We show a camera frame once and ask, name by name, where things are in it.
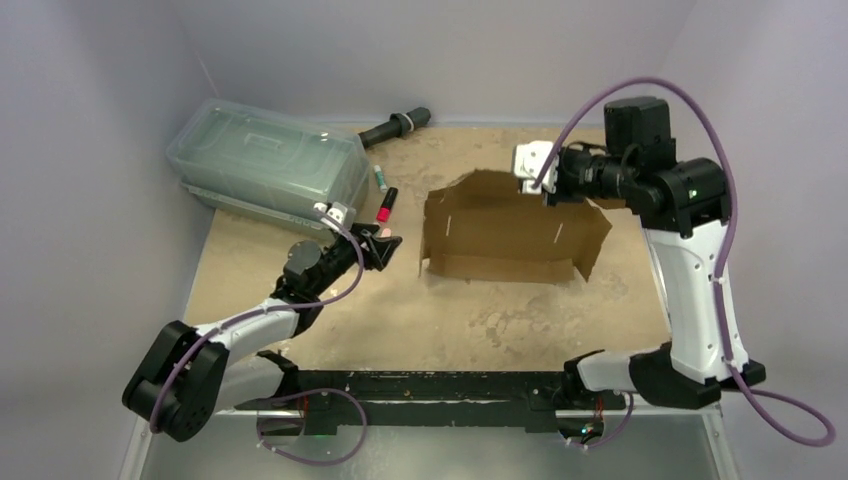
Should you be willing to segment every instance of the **black and red marker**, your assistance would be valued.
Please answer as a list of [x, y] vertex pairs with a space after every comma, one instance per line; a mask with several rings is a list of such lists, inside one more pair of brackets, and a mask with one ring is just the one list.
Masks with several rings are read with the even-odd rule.
[[389, 221], [389, 216], [392, 214], [392, 207], [395, 205], [395, 199], [397, 198], [397, 188], [390, 187], [389, 191], [386, 192], [385, 198], [383, 198], [383, 203], [380, 205], [380, 210], [377, 211], [377, 221], [380, 223], [386, 223]]

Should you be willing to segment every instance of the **plastic storage bin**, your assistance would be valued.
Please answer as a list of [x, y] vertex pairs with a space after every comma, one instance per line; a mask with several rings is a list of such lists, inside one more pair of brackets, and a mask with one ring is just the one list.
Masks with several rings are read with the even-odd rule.
[[204, 203], [318, 236], [316, 202], [358, 210], [368, 190], [355, 133], [224, 100], [204, 102], [166, 153]]

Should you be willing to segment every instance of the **black cylinder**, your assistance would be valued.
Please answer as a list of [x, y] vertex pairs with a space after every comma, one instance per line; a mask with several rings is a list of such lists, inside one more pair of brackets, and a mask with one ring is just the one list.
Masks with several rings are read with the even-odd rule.
[[418, 107], [403, 113], [393, 113], [389, 121], [359, 134], [359, 140], [366, 149], [395, 137], [401, 137], [416, 128], [427, 125], [430, 121], [430, 110]]

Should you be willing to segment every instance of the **white wall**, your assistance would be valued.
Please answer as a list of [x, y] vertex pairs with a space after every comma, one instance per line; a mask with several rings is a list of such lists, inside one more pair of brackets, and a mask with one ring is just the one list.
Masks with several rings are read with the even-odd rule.
[[[661, 70], [702, 102], [731, 157], [740, 212], [733, 293], [748, 352], [766, 364], [765, 388], [820, 407], [839, 430], [830, 448], [800, 447], [744, 400], [726, 401], [744, 478], [848, 471], [846, 18], [840, 0], [701, 0]], [[681, 152], [714, 158], [694, 117], [679, 103], [672, 115]], [[822, 433], [804, 414], [766, 405], [802, 433]]]
[[[225, 98], [320, 119], [566, 120], [655, 73], [694, 0], [174, 0]], [[590, 122], [600, 123], [600, 115]]]
[[117, 475], [210, 220], [163, 156], [210, 94], [186, 45], [167, 0], [0, 6], [3, 478]]

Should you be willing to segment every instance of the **cardboard box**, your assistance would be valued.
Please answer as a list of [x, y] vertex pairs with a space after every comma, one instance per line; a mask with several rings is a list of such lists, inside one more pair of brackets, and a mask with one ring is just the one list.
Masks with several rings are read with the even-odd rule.
[[419, 275], [429, 259], [430, 272], [452, 278], [563, 283], [576, 268], [588, 280], [611, 228], [589, 202], [547, 207], [510, 172], [476, 170], [427, 196]]

